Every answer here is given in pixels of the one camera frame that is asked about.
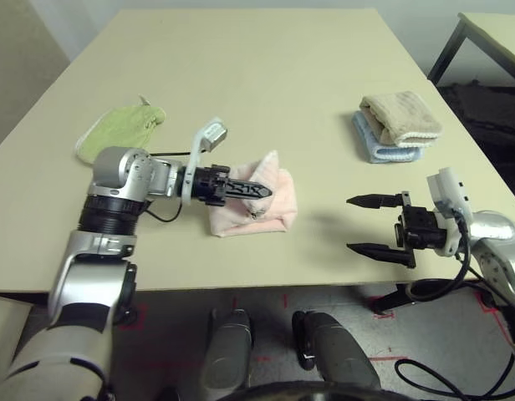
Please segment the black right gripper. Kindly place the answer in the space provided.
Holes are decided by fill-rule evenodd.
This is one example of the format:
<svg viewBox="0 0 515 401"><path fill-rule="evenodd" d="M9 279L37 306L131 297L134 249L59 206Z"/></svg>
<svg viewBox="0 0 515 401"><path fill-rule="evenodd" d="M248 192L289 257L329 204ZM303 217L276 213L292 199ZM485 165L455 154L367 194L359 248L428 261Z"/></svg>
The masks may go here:
<svg viewBox="0 0 515 401"><path fill-rule="evenodd" d="M356 195L346 200L348 204L379 209L402 207L395 223L395 239L400 249L375 243L349 243L346 246L362 256L382 262L416 267L414 250L441 249L446 243L446 229L438 226L436 214L424 207L412 206L407 191L395 195Z"/></svg>

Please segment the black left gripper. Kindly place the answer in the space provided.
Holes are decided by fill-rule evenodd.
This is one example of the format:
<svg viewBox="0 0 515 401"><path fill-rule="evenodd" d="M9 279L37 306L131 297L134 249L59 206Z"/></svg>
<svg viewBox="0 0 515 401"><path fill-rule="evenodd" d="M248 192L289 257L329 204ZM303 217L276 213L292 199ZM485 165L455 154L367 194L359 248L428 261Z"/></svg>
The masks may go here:
<svg viewBox="0 0 515 401"><path fill-rule="evenodd" d="M273 192L263 184L253 181L229 179L231 169L225 165L196 167L194 175L189 180L186 177L187 168L183 168L183 204L198 200L208 206L223 207L226 198L260 200L267 198Z"/></svg>

